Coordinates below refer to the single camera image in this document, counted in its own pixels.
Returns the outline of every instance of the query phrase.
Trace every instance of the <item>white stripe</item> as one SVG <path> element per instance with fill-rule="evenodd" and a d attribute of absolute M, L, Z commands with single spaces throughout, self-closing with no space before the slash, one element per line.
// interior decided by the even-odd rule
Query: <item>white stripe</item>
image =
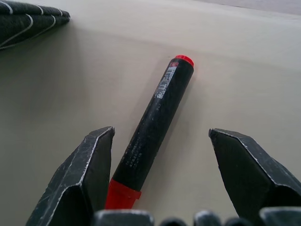
<path fill-rule="evenodd" d="M 56 19 L 53 15 L 51 15 L 51 16 L 53 17 L 53 23 L 48 28 L 46 28 L 43 31 L 41 31 L 41 32 L 37 33 L 36 35 L 32 36 L 30 39 L 32 39 L 34 37 L 37 37 L 38 35 L 42 34 L 43 32 L 47 31 L 48 29 L 52 28 L 55 25 Z"/>
<path fill-rule="evenodd" d="M 7 39 L 6 41 L 2 42 L 2 43 L 0 44 L 0 49 L 6 48 L 6 47 L 1 47 L 1 46 L 3 46 L 5 43 L 11 41 L 12 39 L 14 39 L 15 37 L 19 36 L 20 34 L 24 33 L 25 31 L 27 31 L 28 29 L 30 29 L 30 28 L 32 27 L 32 25 L 33 25 L 33 19 L 32 19 L 32 17 L 31 17 L 30 15 L 28 15 L 28 14 L 26 14 L 26 15 L 30 18 L 30 25 L 29 25 L 28 27 L 26 27 L 24 30 L 20 31 L 19 33 L 17 33 L 17 34 L 15 34 L 15 35 L 11 36 L 11 37 L 10 37 L 9 39 Z"/>
<path fill-rule="evenodd" d="M 36 7 L 38 7 L 41 10 L 41 15 L 43 15 L 44 14 L 43 9 L 40 6 L 37 6 L 37 5 L 36 5 Z"/>
<path fill-rule="evenodd" d="M 3 2 L 3 1 L 0 1 L 0 3 L 6 5 L 6 6 L 8 7 L 8 9 L 9 9 L 9 14 L 13 14 L 13 13 L 14 13 L 13 9 L 10 7 L 9 4 L 7 4 L 6 2 Z"/>
<path fill-rule="evenodd" d="M 58 10 L 61 12 L 61 16 L 63 15 L 63 12 L 58 8 Z"/>
<path fill-rule="evenodd" d="M 54 20 L 54 21 L 53 21 L 53 23 L 52 23 L 48 28 L 44 29 L 43 31 L 39 32 L 38 34 L 36 34 L 36 35 L 34 35 L 34 36 L 30 37 L 30 38 L 27 38 L 27 39 L 25 39 L 25 40 L 23 40 L 23 41 L 21 41 L 21 42 L 18 42 L 18 43 L 9 45 L 9 46 L 4 46 L 4 47 L 1 47 L 1 45 L 0 45 L 0 49 L 9 48 L 9 47 L 18 45 L 18 44 L 20 44 L 20 43 L 22 43 L 22 42 L 24 42 L 24 41 L 27 41 L 27 40 L 29 40 L 29 39 L 33 39 L 33 38 L 37 37 L 38 35 L 42 34 L 43 32 L 47 31 L 48 29 L 52 28 L 52 27 L 55 25 L 55 23 L 56 23 L 56 19 L 55 19 L 55 17 L 54 17 L 53 15 L 51 15 L 51 16 L 53 17 L 53 20 Z"/>

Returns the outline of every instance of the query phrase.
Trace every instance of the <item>black fabric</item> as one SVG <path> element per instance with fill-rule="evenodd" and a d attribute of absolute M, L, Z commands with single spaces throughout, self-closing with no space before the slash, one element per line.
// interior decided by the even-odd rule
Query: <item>black fabric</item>
<path fill-rule="evenodd" d="M 66 24 L 70 15 L 58 8 L 0 0 L 0 50 Z"/>

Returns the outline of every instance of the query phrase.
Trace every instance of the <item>red marker end cap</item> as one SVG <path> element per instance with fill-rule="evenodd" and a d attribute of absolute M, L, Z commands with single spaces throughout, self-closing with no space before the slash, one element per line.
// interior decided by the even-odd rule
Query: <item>red marker end cap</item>
<path fill-rule="evenodd" d="M 131 209 L 141 196 L 141 192 L 135 191 L 115 180 L 111 180 L 109 184 L 106 210 Z"/>
<path fill-rule="evenodd" d="M 188 56 L 185 56 L 185 55 L 177 55 L 177 56 L 175 56 L 175 58 L 185 60 L 185 61 L 187 61 L 188 63 L 190 63 L 192 67 L 194 67 L 193 61 L 192 61 Z"/>

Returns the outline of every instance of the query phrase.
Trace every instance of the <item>black marker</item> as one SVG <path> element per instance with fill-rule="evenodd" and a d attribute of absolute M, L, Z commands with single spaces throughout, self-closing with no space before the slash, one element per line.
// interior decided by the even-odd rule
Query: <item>black marker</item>
<path fill-rule="evenodd" d="M 172 59 L 110 181 L 106 209 L 131 209 L 193 74 L 193 61 Z"/>

